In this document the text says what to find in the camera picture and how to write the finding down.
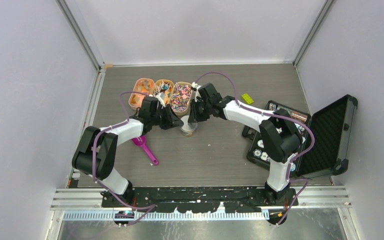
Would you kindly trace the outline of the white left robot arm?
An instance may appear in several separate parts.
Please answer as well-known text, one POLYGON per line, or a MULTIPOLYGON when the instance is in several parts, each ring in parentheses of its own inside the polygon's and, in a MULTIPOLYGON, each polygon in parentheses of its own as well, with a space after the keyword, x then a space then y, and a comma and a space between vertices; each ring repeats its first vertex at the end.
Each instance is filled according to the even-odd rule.
POLYGON ((169 104, 163 105, 158 98, 146 96, 135 114, 125 121, 104 128, 88 126, 74 152, 72 167, 92 176, 114 193, 116 203, 128 207, 134 199, 133 185, 114 167, 117 147, 144 136, 154 126, 168 130, 183 124, 169 104))

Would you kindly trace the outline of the clear round jar lid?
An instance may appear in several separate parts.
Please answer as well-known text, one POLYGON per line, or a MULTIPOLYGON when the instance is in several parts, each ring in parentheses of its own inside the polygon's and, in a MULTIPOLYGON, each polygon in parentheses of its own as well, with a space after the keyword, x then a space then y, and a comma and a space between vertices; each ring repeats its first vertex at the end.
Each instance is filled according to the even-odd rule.
POLYGON ((184 125, 187 124, 196 124, 196 120, 194 120, 190 115, 184 115, 180 118, 184 125))

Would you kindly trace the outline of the magenta plastic scoop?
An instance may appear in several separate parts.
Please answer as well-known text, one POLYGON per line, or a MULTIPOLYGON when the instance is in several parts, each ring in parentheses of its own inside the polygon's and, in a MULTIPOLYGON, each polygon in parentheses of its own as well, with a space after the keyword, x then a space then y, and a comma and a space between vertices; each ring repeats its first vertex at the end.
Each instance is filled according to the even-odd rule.
POLYGON ((132 142, 137 146, 140 147, 144 153, 148 156, 149 161, 152 165, 158 166, 160 164, 159 160, 157 157, 154 155, 154 153, 151 151, 147 144, 147 138, 145 135, 140 136, 140 137, 135 137, 132 139, 132 142))

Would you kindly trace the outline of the clear plastic jar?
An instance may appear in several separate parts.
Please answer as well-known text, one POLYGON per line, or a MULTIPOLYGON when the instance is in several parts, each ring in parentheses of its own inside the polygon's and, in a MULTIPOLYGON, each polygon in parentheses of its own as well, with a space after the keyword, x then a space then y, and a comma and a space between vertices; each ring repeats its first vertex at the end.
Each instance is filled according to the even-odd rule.
POLYGON ((180 130, 183 136, 191 137, 194 135, 197 128, 198 128, 198 124, 196 122, 192 122, 192 123, 185 123, 180 127, 180 130))

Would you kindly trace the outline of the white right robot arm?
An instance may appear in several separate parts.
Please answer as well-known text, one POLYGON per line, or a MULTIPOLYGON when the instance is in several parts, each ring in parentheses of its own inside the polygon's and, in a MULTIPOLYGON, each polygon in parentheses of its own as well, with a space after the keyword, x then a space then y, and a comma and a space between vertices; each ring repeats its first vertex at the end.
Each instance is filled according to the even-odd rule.
POLYGON ((271 205, 279 205, 290 188, 291 164, 303 144, 298 121, 284 109, 268 111, 243 104, 233 96, 222 97, 211 83, 194 82, 192 89, 195 97, 191 101, 189 123, 204 122, 213 116, 241 123, 259 133, 269 160, 265 198, 271 205))

